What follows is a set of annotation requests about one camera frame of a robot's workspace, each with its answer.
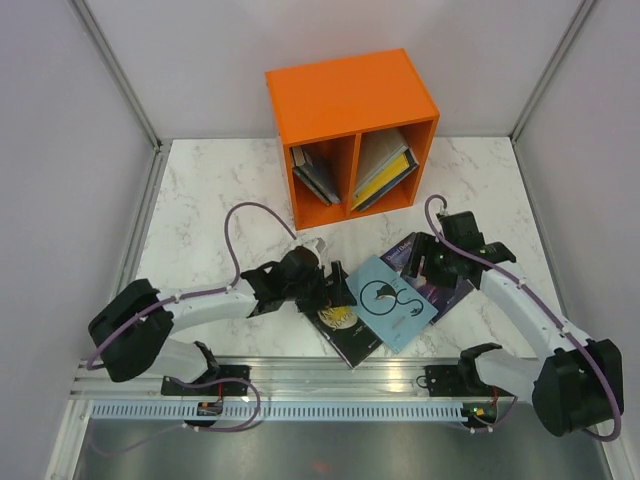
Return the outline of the yellow paperback book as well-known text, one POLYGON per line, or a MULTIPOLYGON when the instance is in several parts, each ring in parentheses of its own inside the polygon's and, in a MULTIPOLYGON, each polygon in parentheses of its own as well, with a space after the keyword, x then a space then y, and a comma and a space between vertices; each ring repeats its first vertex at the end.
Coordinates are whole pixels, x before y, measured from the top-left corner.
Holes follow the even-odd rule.
POLYGON ((398 155, 390 165, 385 167, 372 180, 368 181, 362 188, 356 191, 352 209, 355 210, 380 189, 404 173, 410 166, 411 162, 407 158, 407 153, 398 155))

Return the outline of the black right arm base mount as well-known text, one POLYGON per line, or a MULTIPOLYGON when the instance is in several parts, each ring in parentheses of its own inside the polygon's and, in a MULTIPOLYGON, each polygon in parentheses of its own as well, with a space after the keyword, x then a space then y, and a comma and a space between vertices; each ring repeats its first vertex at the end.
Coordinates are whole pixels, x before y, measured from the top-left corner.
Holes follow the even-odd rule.
POLYGON ((426 389, 431 397, 511 397, 511 394, 490 386, 469 387, 456 365, 426 365, 423 373, 415 379, 416 385, 426 389))

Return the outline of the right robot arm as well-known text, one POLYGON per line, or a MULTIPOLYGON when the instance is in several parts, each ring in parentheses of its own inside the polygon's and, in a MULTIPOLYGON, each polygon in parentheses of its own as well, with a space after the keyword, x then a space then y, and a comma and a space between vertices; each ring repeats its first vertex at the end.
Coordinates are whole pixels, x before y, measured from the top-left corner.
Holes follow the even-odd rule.
POLYGON ((515 255, 501 242, 488 243, 474 215, 438 215, 440 232, 415 235, 403 272, 423 275, 438 287, 468 281, 496 304, 530 345, 535 357, 509 354, 496 343, 464 350, 456 378, 468 393, 490 387, 530 404, 556 437, 613 423, 601 442, 616 440, 624 412, 622 355, 609 339, 595 341, 551 309, 527 280, 515 255))

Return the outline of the black paperback book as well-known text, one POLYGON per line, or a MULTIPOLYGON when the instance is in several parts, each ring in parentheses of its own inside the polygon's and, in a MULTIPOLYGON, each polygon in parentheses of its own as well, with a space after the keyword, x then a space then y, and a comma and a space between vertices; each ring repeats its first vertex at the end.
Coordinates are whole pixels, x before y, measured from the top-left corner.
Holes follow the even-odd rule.
POLYGON ((350 307, 328 308, 308 319, 350 369, 357 368, 382 345, 350 307))

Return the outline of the navy blue hardcover book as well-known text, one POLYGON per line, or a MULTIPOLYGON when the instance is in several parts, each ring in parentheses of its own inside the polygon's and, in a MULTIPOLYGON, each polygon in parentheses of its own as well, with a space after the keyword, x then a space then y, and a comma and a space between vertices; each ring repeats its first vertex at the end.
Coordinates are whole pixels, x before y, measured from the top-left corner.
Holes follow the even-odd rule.
POLYGON ((407 149, 403 153, 407 153, 407 158, 410 160, 411 166, 404 173, 396 177, 389 184, 387 184, 385 187, 380 189, 377 193, 375 193, 368 200, 366 200, 359 207, 357 207, 355 209, 356 211, 362 212, 368 209, 370 206, 376 203, 381 197, 386 195, 392 188, 398 185, 402 180, 404 180, 410 173, 412 173, 418 167, 418 162, 415 158, 415 155, 412 149, 407 149))

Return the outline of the bright blue paperback book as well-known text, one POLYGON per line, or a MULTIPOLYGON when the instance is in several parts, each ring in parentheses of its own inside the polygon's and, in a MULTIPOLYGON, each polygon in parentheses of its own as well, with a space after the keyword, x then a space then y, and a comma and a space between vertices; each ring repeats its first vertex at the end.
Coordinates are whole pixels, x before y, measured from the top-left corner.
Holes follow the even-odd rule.
POLYGON ((320 189, 332 205, 341 203, 335 184, 325 166, 324 159, 306 147, 290 149, 293 167, 297 167, 320 189))

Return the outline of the pale green plastic file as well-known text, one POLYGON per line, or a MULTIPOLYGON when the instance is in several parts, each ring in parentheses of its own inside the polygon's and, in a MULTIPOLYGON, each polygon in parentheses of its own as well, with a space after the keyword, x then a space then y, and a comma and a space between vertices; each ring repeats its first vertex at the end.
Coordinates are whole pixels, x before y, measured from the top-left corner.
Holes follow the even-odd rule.
POLYGON ((354 196, 407 149, 408 144, 399 128, 365 133, 361 139, 354 196))

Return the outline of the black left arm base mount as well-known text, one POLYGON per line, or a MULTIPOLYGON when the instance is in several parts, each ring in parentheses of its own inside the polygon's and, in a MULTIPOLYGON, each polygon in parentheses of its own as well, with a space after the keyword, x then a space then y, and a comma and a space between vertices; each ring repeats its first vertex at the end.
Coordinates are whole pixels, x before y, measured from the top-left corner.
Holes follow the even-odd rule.
POLYGON ((248 365, 223 364, 217 375, 205 374, 195 381, 196 385, 205 384, 203 388, 184 387, 169 377, 163 379, 160 394, 165 397, 212 397, 214 400, 226 397, 241 397, 248 392, 248 386, 237 382, 237 379, 250 380, 251 367, 248 365))

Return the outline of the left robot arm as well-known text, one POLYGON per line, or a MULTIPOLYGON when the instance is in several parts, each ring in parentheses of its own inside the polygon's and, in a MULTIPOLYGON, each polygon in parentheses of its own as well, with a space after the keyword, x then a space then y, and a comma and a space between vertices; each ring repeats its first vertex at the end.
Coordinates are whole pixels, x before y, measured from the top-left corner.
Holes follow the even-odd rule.
POLYGON ((161 291, 139 279, 89 323, 96 352, 86 367, 105 369, 115 383, 144 373, 174 377, 206 395, 219 381, 211 350, 201 341, 177 341, 175 334, 218 320, 276 312, 286 303, 312 314, 352 307, 356 300, 341 264, 332 262, 326 273, 317 249, 305 246, 295 247, 279 261, 241 272, 232 286, 161 291))

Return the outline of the purple galaxy cover book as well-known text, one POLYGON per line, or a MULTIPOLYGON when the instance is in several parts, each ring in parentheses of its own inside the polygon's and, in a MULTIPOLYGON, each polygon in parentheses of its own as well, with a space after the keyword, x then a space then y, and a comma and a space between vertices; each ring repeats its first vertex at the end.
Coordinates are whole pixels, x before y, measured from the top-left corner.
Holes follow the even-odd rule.
POLYGON ((437 310, 436 315, 430 321, 431 324, 435 324, 446 315, 449 310, 462 301, 473 290, 473 286, 468 281, 459 280, 454 289, 436 287, 422 274, 418 274, 415 278, 403 274, 402 270, 408 263, 415 236, 415 232, 407 235, 386 251, 381 256, 381 260, 399 274, 403 280, 411 285, 437 310))

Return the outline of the light blue paperback book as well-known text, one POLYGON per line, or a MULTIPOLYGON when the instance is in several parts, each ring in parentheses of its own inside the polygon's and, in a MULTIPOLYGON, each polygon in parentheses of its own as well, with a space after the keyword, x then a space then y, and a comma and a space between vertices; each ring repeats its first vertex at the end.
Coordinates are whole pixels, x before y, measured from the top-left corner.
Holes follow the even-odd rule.
POLYGON ((400 354, 438 310, 380 258, 372 256, 346 279, 356 315, 400 354))

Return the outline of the dark green hardcover book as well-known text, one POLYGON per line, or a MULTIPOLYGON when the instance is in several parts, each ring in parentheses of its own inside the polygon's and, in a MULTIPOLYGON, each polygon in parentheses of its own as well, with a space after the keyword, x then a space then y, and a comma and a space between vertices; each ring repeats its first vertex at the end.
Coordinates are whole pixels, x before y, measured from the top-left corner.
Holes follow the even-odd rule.
POLYGON ((299 170, 297 167, 294 167, 293 173, 324 205, 332 205, 329 199, 320 191, 320 189, 313 183, 313 181, 306 176, 304 172, 299 170))

